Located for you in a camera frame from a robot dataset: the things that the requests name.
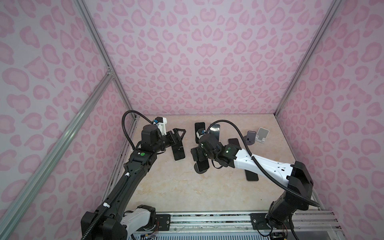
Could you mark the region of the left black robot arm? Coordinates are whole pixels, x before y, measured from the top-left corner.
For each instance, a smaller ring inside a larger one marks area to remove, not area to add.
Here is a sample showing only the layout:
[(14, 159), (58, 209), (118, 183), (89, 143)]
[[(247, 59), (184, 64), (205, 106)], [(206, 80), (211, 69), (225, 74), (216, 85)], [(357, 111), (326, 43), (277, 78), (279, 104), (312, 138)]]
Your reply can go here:
[(185, 129), (175, 128), (162, 134), (154, 124), (143, 127), (141, 141), (124, 164), (123, 176), (97, 209), (82, 217), (83, 240), (126, 240), (139, 229), (153, 231), (157, 228), (154, 207), (140, 205), (131, 213), (126, 207), (159, 153), (169, 147), (182, 147), (185, 134)]

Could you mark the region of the white folding phone stand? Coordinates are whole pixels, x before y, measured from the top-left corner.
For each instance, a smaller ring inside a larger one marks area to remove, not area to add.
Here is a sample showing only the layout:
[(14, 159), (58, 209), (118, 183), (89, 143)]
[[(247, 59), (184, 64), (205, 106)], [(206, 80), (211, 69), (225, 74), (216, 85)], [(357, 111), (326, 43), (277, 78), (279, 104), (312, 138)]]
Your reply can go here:
[(265, 128), (259, 128), (257, 131), (255, 141), (259, 143), (265, 143), (270, 131)]

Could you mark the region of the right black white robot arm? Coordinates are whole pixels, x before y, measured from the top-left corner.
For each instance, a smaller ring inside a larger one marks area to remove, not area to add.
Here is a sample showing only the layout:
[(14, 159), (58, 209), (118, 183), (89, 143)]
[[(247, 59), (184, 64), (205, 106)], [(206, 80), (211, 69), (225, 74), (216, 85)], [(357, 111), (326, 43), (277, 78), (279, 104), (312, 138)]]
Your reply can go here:
[(234, 168), (266, 177), (283, 189), (281, 196), (273, 201), (264, 218), (271, 228), (279, 228), (297, 211), (306, 211), (319, 204), (312, 199), (314, 182), (305, 164), (287, 164), (252, 154), (238, 145), (223, 145), (210, 134), (203, 135), (198, 146), (191, 149), (198, 174), (205, 173), (209, 161), (217, 162), (221, 168)]

